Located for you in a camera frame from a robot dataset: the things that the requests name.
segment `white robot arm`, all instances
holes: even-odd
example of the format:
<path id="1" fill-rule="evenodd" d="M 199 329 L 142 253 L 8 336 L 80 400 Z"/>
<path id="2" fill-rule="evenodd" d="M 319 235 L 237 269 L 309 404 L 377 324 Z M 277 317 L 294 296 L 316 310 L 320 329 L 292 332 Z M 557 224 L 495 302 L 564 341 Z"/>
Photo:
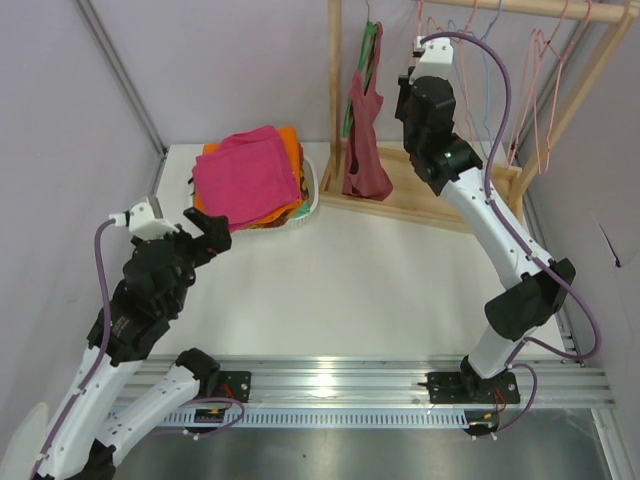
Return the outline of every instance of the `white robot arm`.
<path id="1" fill-rule="evenodd" d="M 178 357 L 160 383 L 105 421 L 122 388 L 169 330 L 169 321 L 178 317 L 187 289 L 195 282 L 195 269 L 231 246 L 226 218 L 207 217 L 195 209 L 186 210 L 185 216 L 203 235 L 193 238 L 163 219 L 153 197 L 112 216 L 116 225 L 129 228 L 136 248 L 109 302 L 107 346 L 101 351 L 101 311 L 73 387 L 50 423 L 34 478 L 112 478 L 131 448 L 162 419 L 184 403 L 218 391 L 220 365 L 191 349 Z"/>
<path id="2" fill-rule="evenodd" d="M 418 37 L 414 56 L 417 65 L 399 79 L 396 108 L 396 118 L 403 123 L 405 150 L 420 179 L 471 227 L 505 288 L 503 294 L 486 304 L 489 327 L 461 364 L 460 381 L 466 394 L 461 403 L 481 402 L 509 375 L 507 364 L 519 351 L 523 338 L 542 326 L 566 297 L 566 290 L 536 264 L 534 257 L 568 284 L 575 270 L 566 259 L 556 262 L 522 228 L 493 184 L 486 182 L 489 172 L 482 160 L 453 133 L 456 101 L 446 80 L 453 63 L 449 38 L 425 42 L 424 37 Z M 508 227 L 524 239 L 531 252 L 523 249 Z"/>

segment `pink towel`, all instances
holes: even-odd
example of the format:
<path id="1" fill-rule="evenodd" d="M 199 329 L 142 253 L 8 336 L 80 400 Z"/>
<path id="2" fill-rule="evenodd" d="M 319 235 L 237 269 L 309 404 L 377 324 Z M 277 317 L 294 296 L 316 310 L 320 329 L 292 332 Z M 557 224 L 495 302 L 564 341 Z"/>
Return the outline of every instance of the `pink towel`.
<path id="1" fill-rule="evenodd" d="M 227 137 L 214 153 L 196 157 L 193 181 L 207 213 L 227 216 L 231 231 L 300 198 L 284 142 L 272 126 Z"/>
<path id="2" fill-rule="evenodd" d="M 373 74 L 367 91 L 364 92 L 362 74 L 357 70 L 349 91 L 353 109 L 353 126 L 347 140 L 342 193 L 382 201 L 391 194 L 393 185 L 380 163 L 376 131 L 373 128 L 373 123 L 380 113 L 383 101 L 383 98 L 376 92 L 380 40 L 382 39 L 382 25 L 380 23 L 376 25 L 378 35 L 373 53 Z"/>

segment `metal rail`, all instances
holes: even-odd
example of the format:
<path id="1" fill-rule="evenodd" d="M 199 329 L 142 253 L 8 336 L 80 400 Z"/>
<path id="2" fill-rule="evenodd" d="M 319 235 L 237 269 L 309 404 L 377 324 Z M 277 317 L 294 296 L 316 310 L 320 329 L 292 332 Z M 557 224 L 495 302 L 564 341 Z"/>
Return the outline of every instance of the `metal rail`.
<path id="1" fill-rule="evenodd" d="M 174 357 L 153 356 L 143 364 L 121 392 L 116 406 L 132 403 L 159 381 Z M 486 410 L 480 405 L 433 405 L 429 394 L 418 382 L 432 371 L 457 371 L 460 359 L 440 357 L 432 360 L 372 360 L 371 358 L 256 358 L 219 357 L 223 370 L 252 372 L 248 412 L 277 411 L 285 414 L 318 409 L 324 413 L 384 410 L 393 414 L 410 411 L 442 411 L 447 414 L 464 410 Z M 609 409 L 614 400 L 605 373 L 601 369 L 582 368 L 577 363 L 557 360 L 530 360 L 538 373 L 535 409 L 588 408 Z M 531 393 L 528 372 L 516 373 L 523 398 L 521 408 Z"/>

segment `green cloth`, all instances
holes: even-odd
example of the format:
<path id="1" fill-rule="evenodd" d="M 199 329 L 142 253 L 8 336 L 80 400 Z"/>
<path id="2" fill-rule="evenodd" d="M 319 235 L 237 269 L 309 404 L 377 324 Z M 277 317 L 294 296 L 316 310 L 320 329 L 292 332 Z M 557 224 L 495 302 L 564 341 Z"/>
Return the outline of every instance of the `green cloth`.
<path id="1" fill-rule="evenodd" d="M 293 218 L 299 218 L 304 215 L 308 215 L 309 212 L 311 212 L 311 206 L 309 205 L 309 200 L 305 200 L 304 203 L 300 206 L 300 208 L 296 212 L 296 214 L 293 216 Z"/>
<path id="2" fill-rule="evenodd" d="M 373 54 L 373 46 L 376 43 L 376 36 L 378 35 L 378 26 L 375 23 L 371 23 L 367 20 L 367 25 L 364 28 L 364 35 L 362 36 L 362 45 L 360 46 L 360 60 L 358 60 L 358 71 L 364 73 L 364 89 L 367 90 L 371 75 L 373 75 L 373 62 L 370 62 L 371 55 Z M 349 136 L 351 127 L 353 126 L 353 113 L 351 111 L 351 100 L 347 102 L 347 109 L 344 112 L 344 121 L 342 122 L 342 136 L 344 138 Z"/>

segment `metal frame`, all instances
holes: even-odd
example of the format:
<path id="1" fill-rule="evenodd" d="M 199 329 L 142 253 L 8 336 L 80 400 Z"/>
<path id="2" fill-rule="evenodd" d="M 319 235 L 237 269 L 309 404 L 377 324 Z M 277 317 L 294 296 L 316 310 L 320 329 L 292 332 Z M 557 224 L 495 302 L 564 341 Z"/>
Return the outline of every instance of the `metal frame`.
<path id="1" fill-rule="evenodd" d="M 93 6 L 93 3 L 91 2 L 91 0 L 72 1 L 78 9 L 78 14 L 89 30 L 89 33 L 93 37 L 98 50 L 103 55 L 104 59 L 107 62 L 107 65 L 109 66 L 116 81 L 118 82 L 118 85 L 122 90 L 122 94 L 124 95 L 127 103 L 130 105 L 133 114 L 140 122 L 140 125 L 144 129 L 147 137 L 149 137 L 149 141 L 153 145 L 153 148 L 155 148 L 160 159 L 164 159 L 167 149 L 162 143 L 162 139 L 160 138 L 158 129 L 153 123 L 151 116 L 147 112 L 147 109 L 142 102 L 142 98 L 140 97 L 138 90 L 131 81 L 131 77 L 129 77 L 124 63 L 118 56 L 118 52 L 116 52 L 116 49 L 113 46 L 113 42 L 109 38 L 109 35 L 107 34 L 107 31 L 105 30 L 104 25 L 102 24 L 102 21 L 98 16 L 98 12 Z"/>
<path id="2" fill-rule="evenodd" d="M 120 393 L 115 405 L 131 404 L 162 379 L 173 356 L 152 355 Z M 216 357 L 223 370 L 252 372 L 251 409 L 385 409 L 390 413 L 451 411 L 451 405 L 433 405 L 424 382 L 433 371 L 458 371 L 460 357 L 433 359 L 372 359 L 371 357 Z M 531 357 L 538 373 L 538 394 L 533 408 L 613 408 L 604 370 L 577 363 Z M 523 398 L 531 393 L 526 371 L 514 370 Z M 521 406 L 510 406 L 513 410 Z M 481 405 L 457 405 L 454 410 L 486 410 Z"/>
<path id="3" fill-rule="evenodd" d="M 636 478 L 629 460 L 627 449 L 622 442 L 614 410 L 594 410 L 593 419 L 600 437 L 600 444 L 607 459 L 611 478 L 627 480 Z"/>

